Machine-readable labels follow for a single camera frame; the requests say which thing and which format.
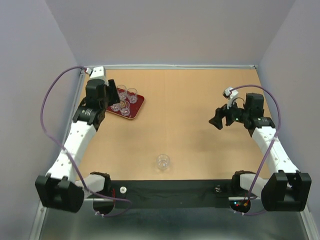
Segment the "clear glass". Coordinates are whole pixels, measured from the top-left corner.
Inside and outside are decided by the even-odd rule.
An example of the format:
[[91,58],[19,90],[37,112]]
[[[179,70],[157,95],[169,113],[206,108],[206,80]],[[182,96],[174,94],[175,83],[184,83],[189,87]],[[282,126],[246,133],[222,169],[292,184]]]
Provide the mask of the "clear glass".
[[171,158],[167,154],[160,154],[156,158],[156,166],[160,172],[169,171],[171,168]]
[[130,111],[130,103],[127,100],[123,100],[120,102],[119,104],[119,109],[120,109],[120,113],[122,116],[129,116],[131,111]]
[[115,103],[111,106],[111,109],[114,111],[114,112],[118,112],[121,110],[121,104],[120,103]]
[[136,88],[127,89],[127,98],[131,104],[135,104],[138,101],[138,91]]

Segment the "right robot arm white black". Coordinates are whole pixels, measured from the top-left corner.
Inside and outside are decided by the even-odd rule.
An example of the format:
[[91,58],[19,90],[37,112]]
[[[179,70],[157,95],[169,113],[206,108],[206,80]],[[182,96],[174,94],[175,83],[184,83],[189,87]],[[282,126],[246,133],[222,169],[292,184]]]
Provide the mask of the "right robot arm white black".
[[302,212],[307,204],[312,179],[301,172],[290,160],[278,136],[276,126],[270,117],[264,116],[264,96],[248,93],[243,107],[236,103],[238,91],[228,88],[223,96],[228,102],[215,110],[209,123],[217,129],[223,128],[222,120],[230,126],[237,122],[244,125],[258,145],[271,174],[269,179],[259,177],[250,171],[237,171],[230,182],[231,192],[244,197],[244,204],[251,195],[261,199],[268,212]]

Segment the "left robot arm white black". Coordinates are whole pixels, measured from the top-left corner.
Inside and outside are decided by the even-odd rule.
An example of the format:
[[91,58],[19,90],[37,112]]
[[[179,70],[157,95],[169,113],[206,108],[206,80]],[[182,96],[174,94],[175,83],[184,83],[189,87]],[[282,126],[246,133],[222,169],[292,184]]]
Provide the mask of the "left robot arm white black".
[[75,114],[68,137],[52,167],[39,175],[35,187],[44,207],[76,213],[84,199],[93,193],[100,197],[113,197],[109,174],[92,172],[80,175],[79,165],[85,151],[105,119],[106,109],[119,103],[113,79],[90,79],[85,86],[85,97]]

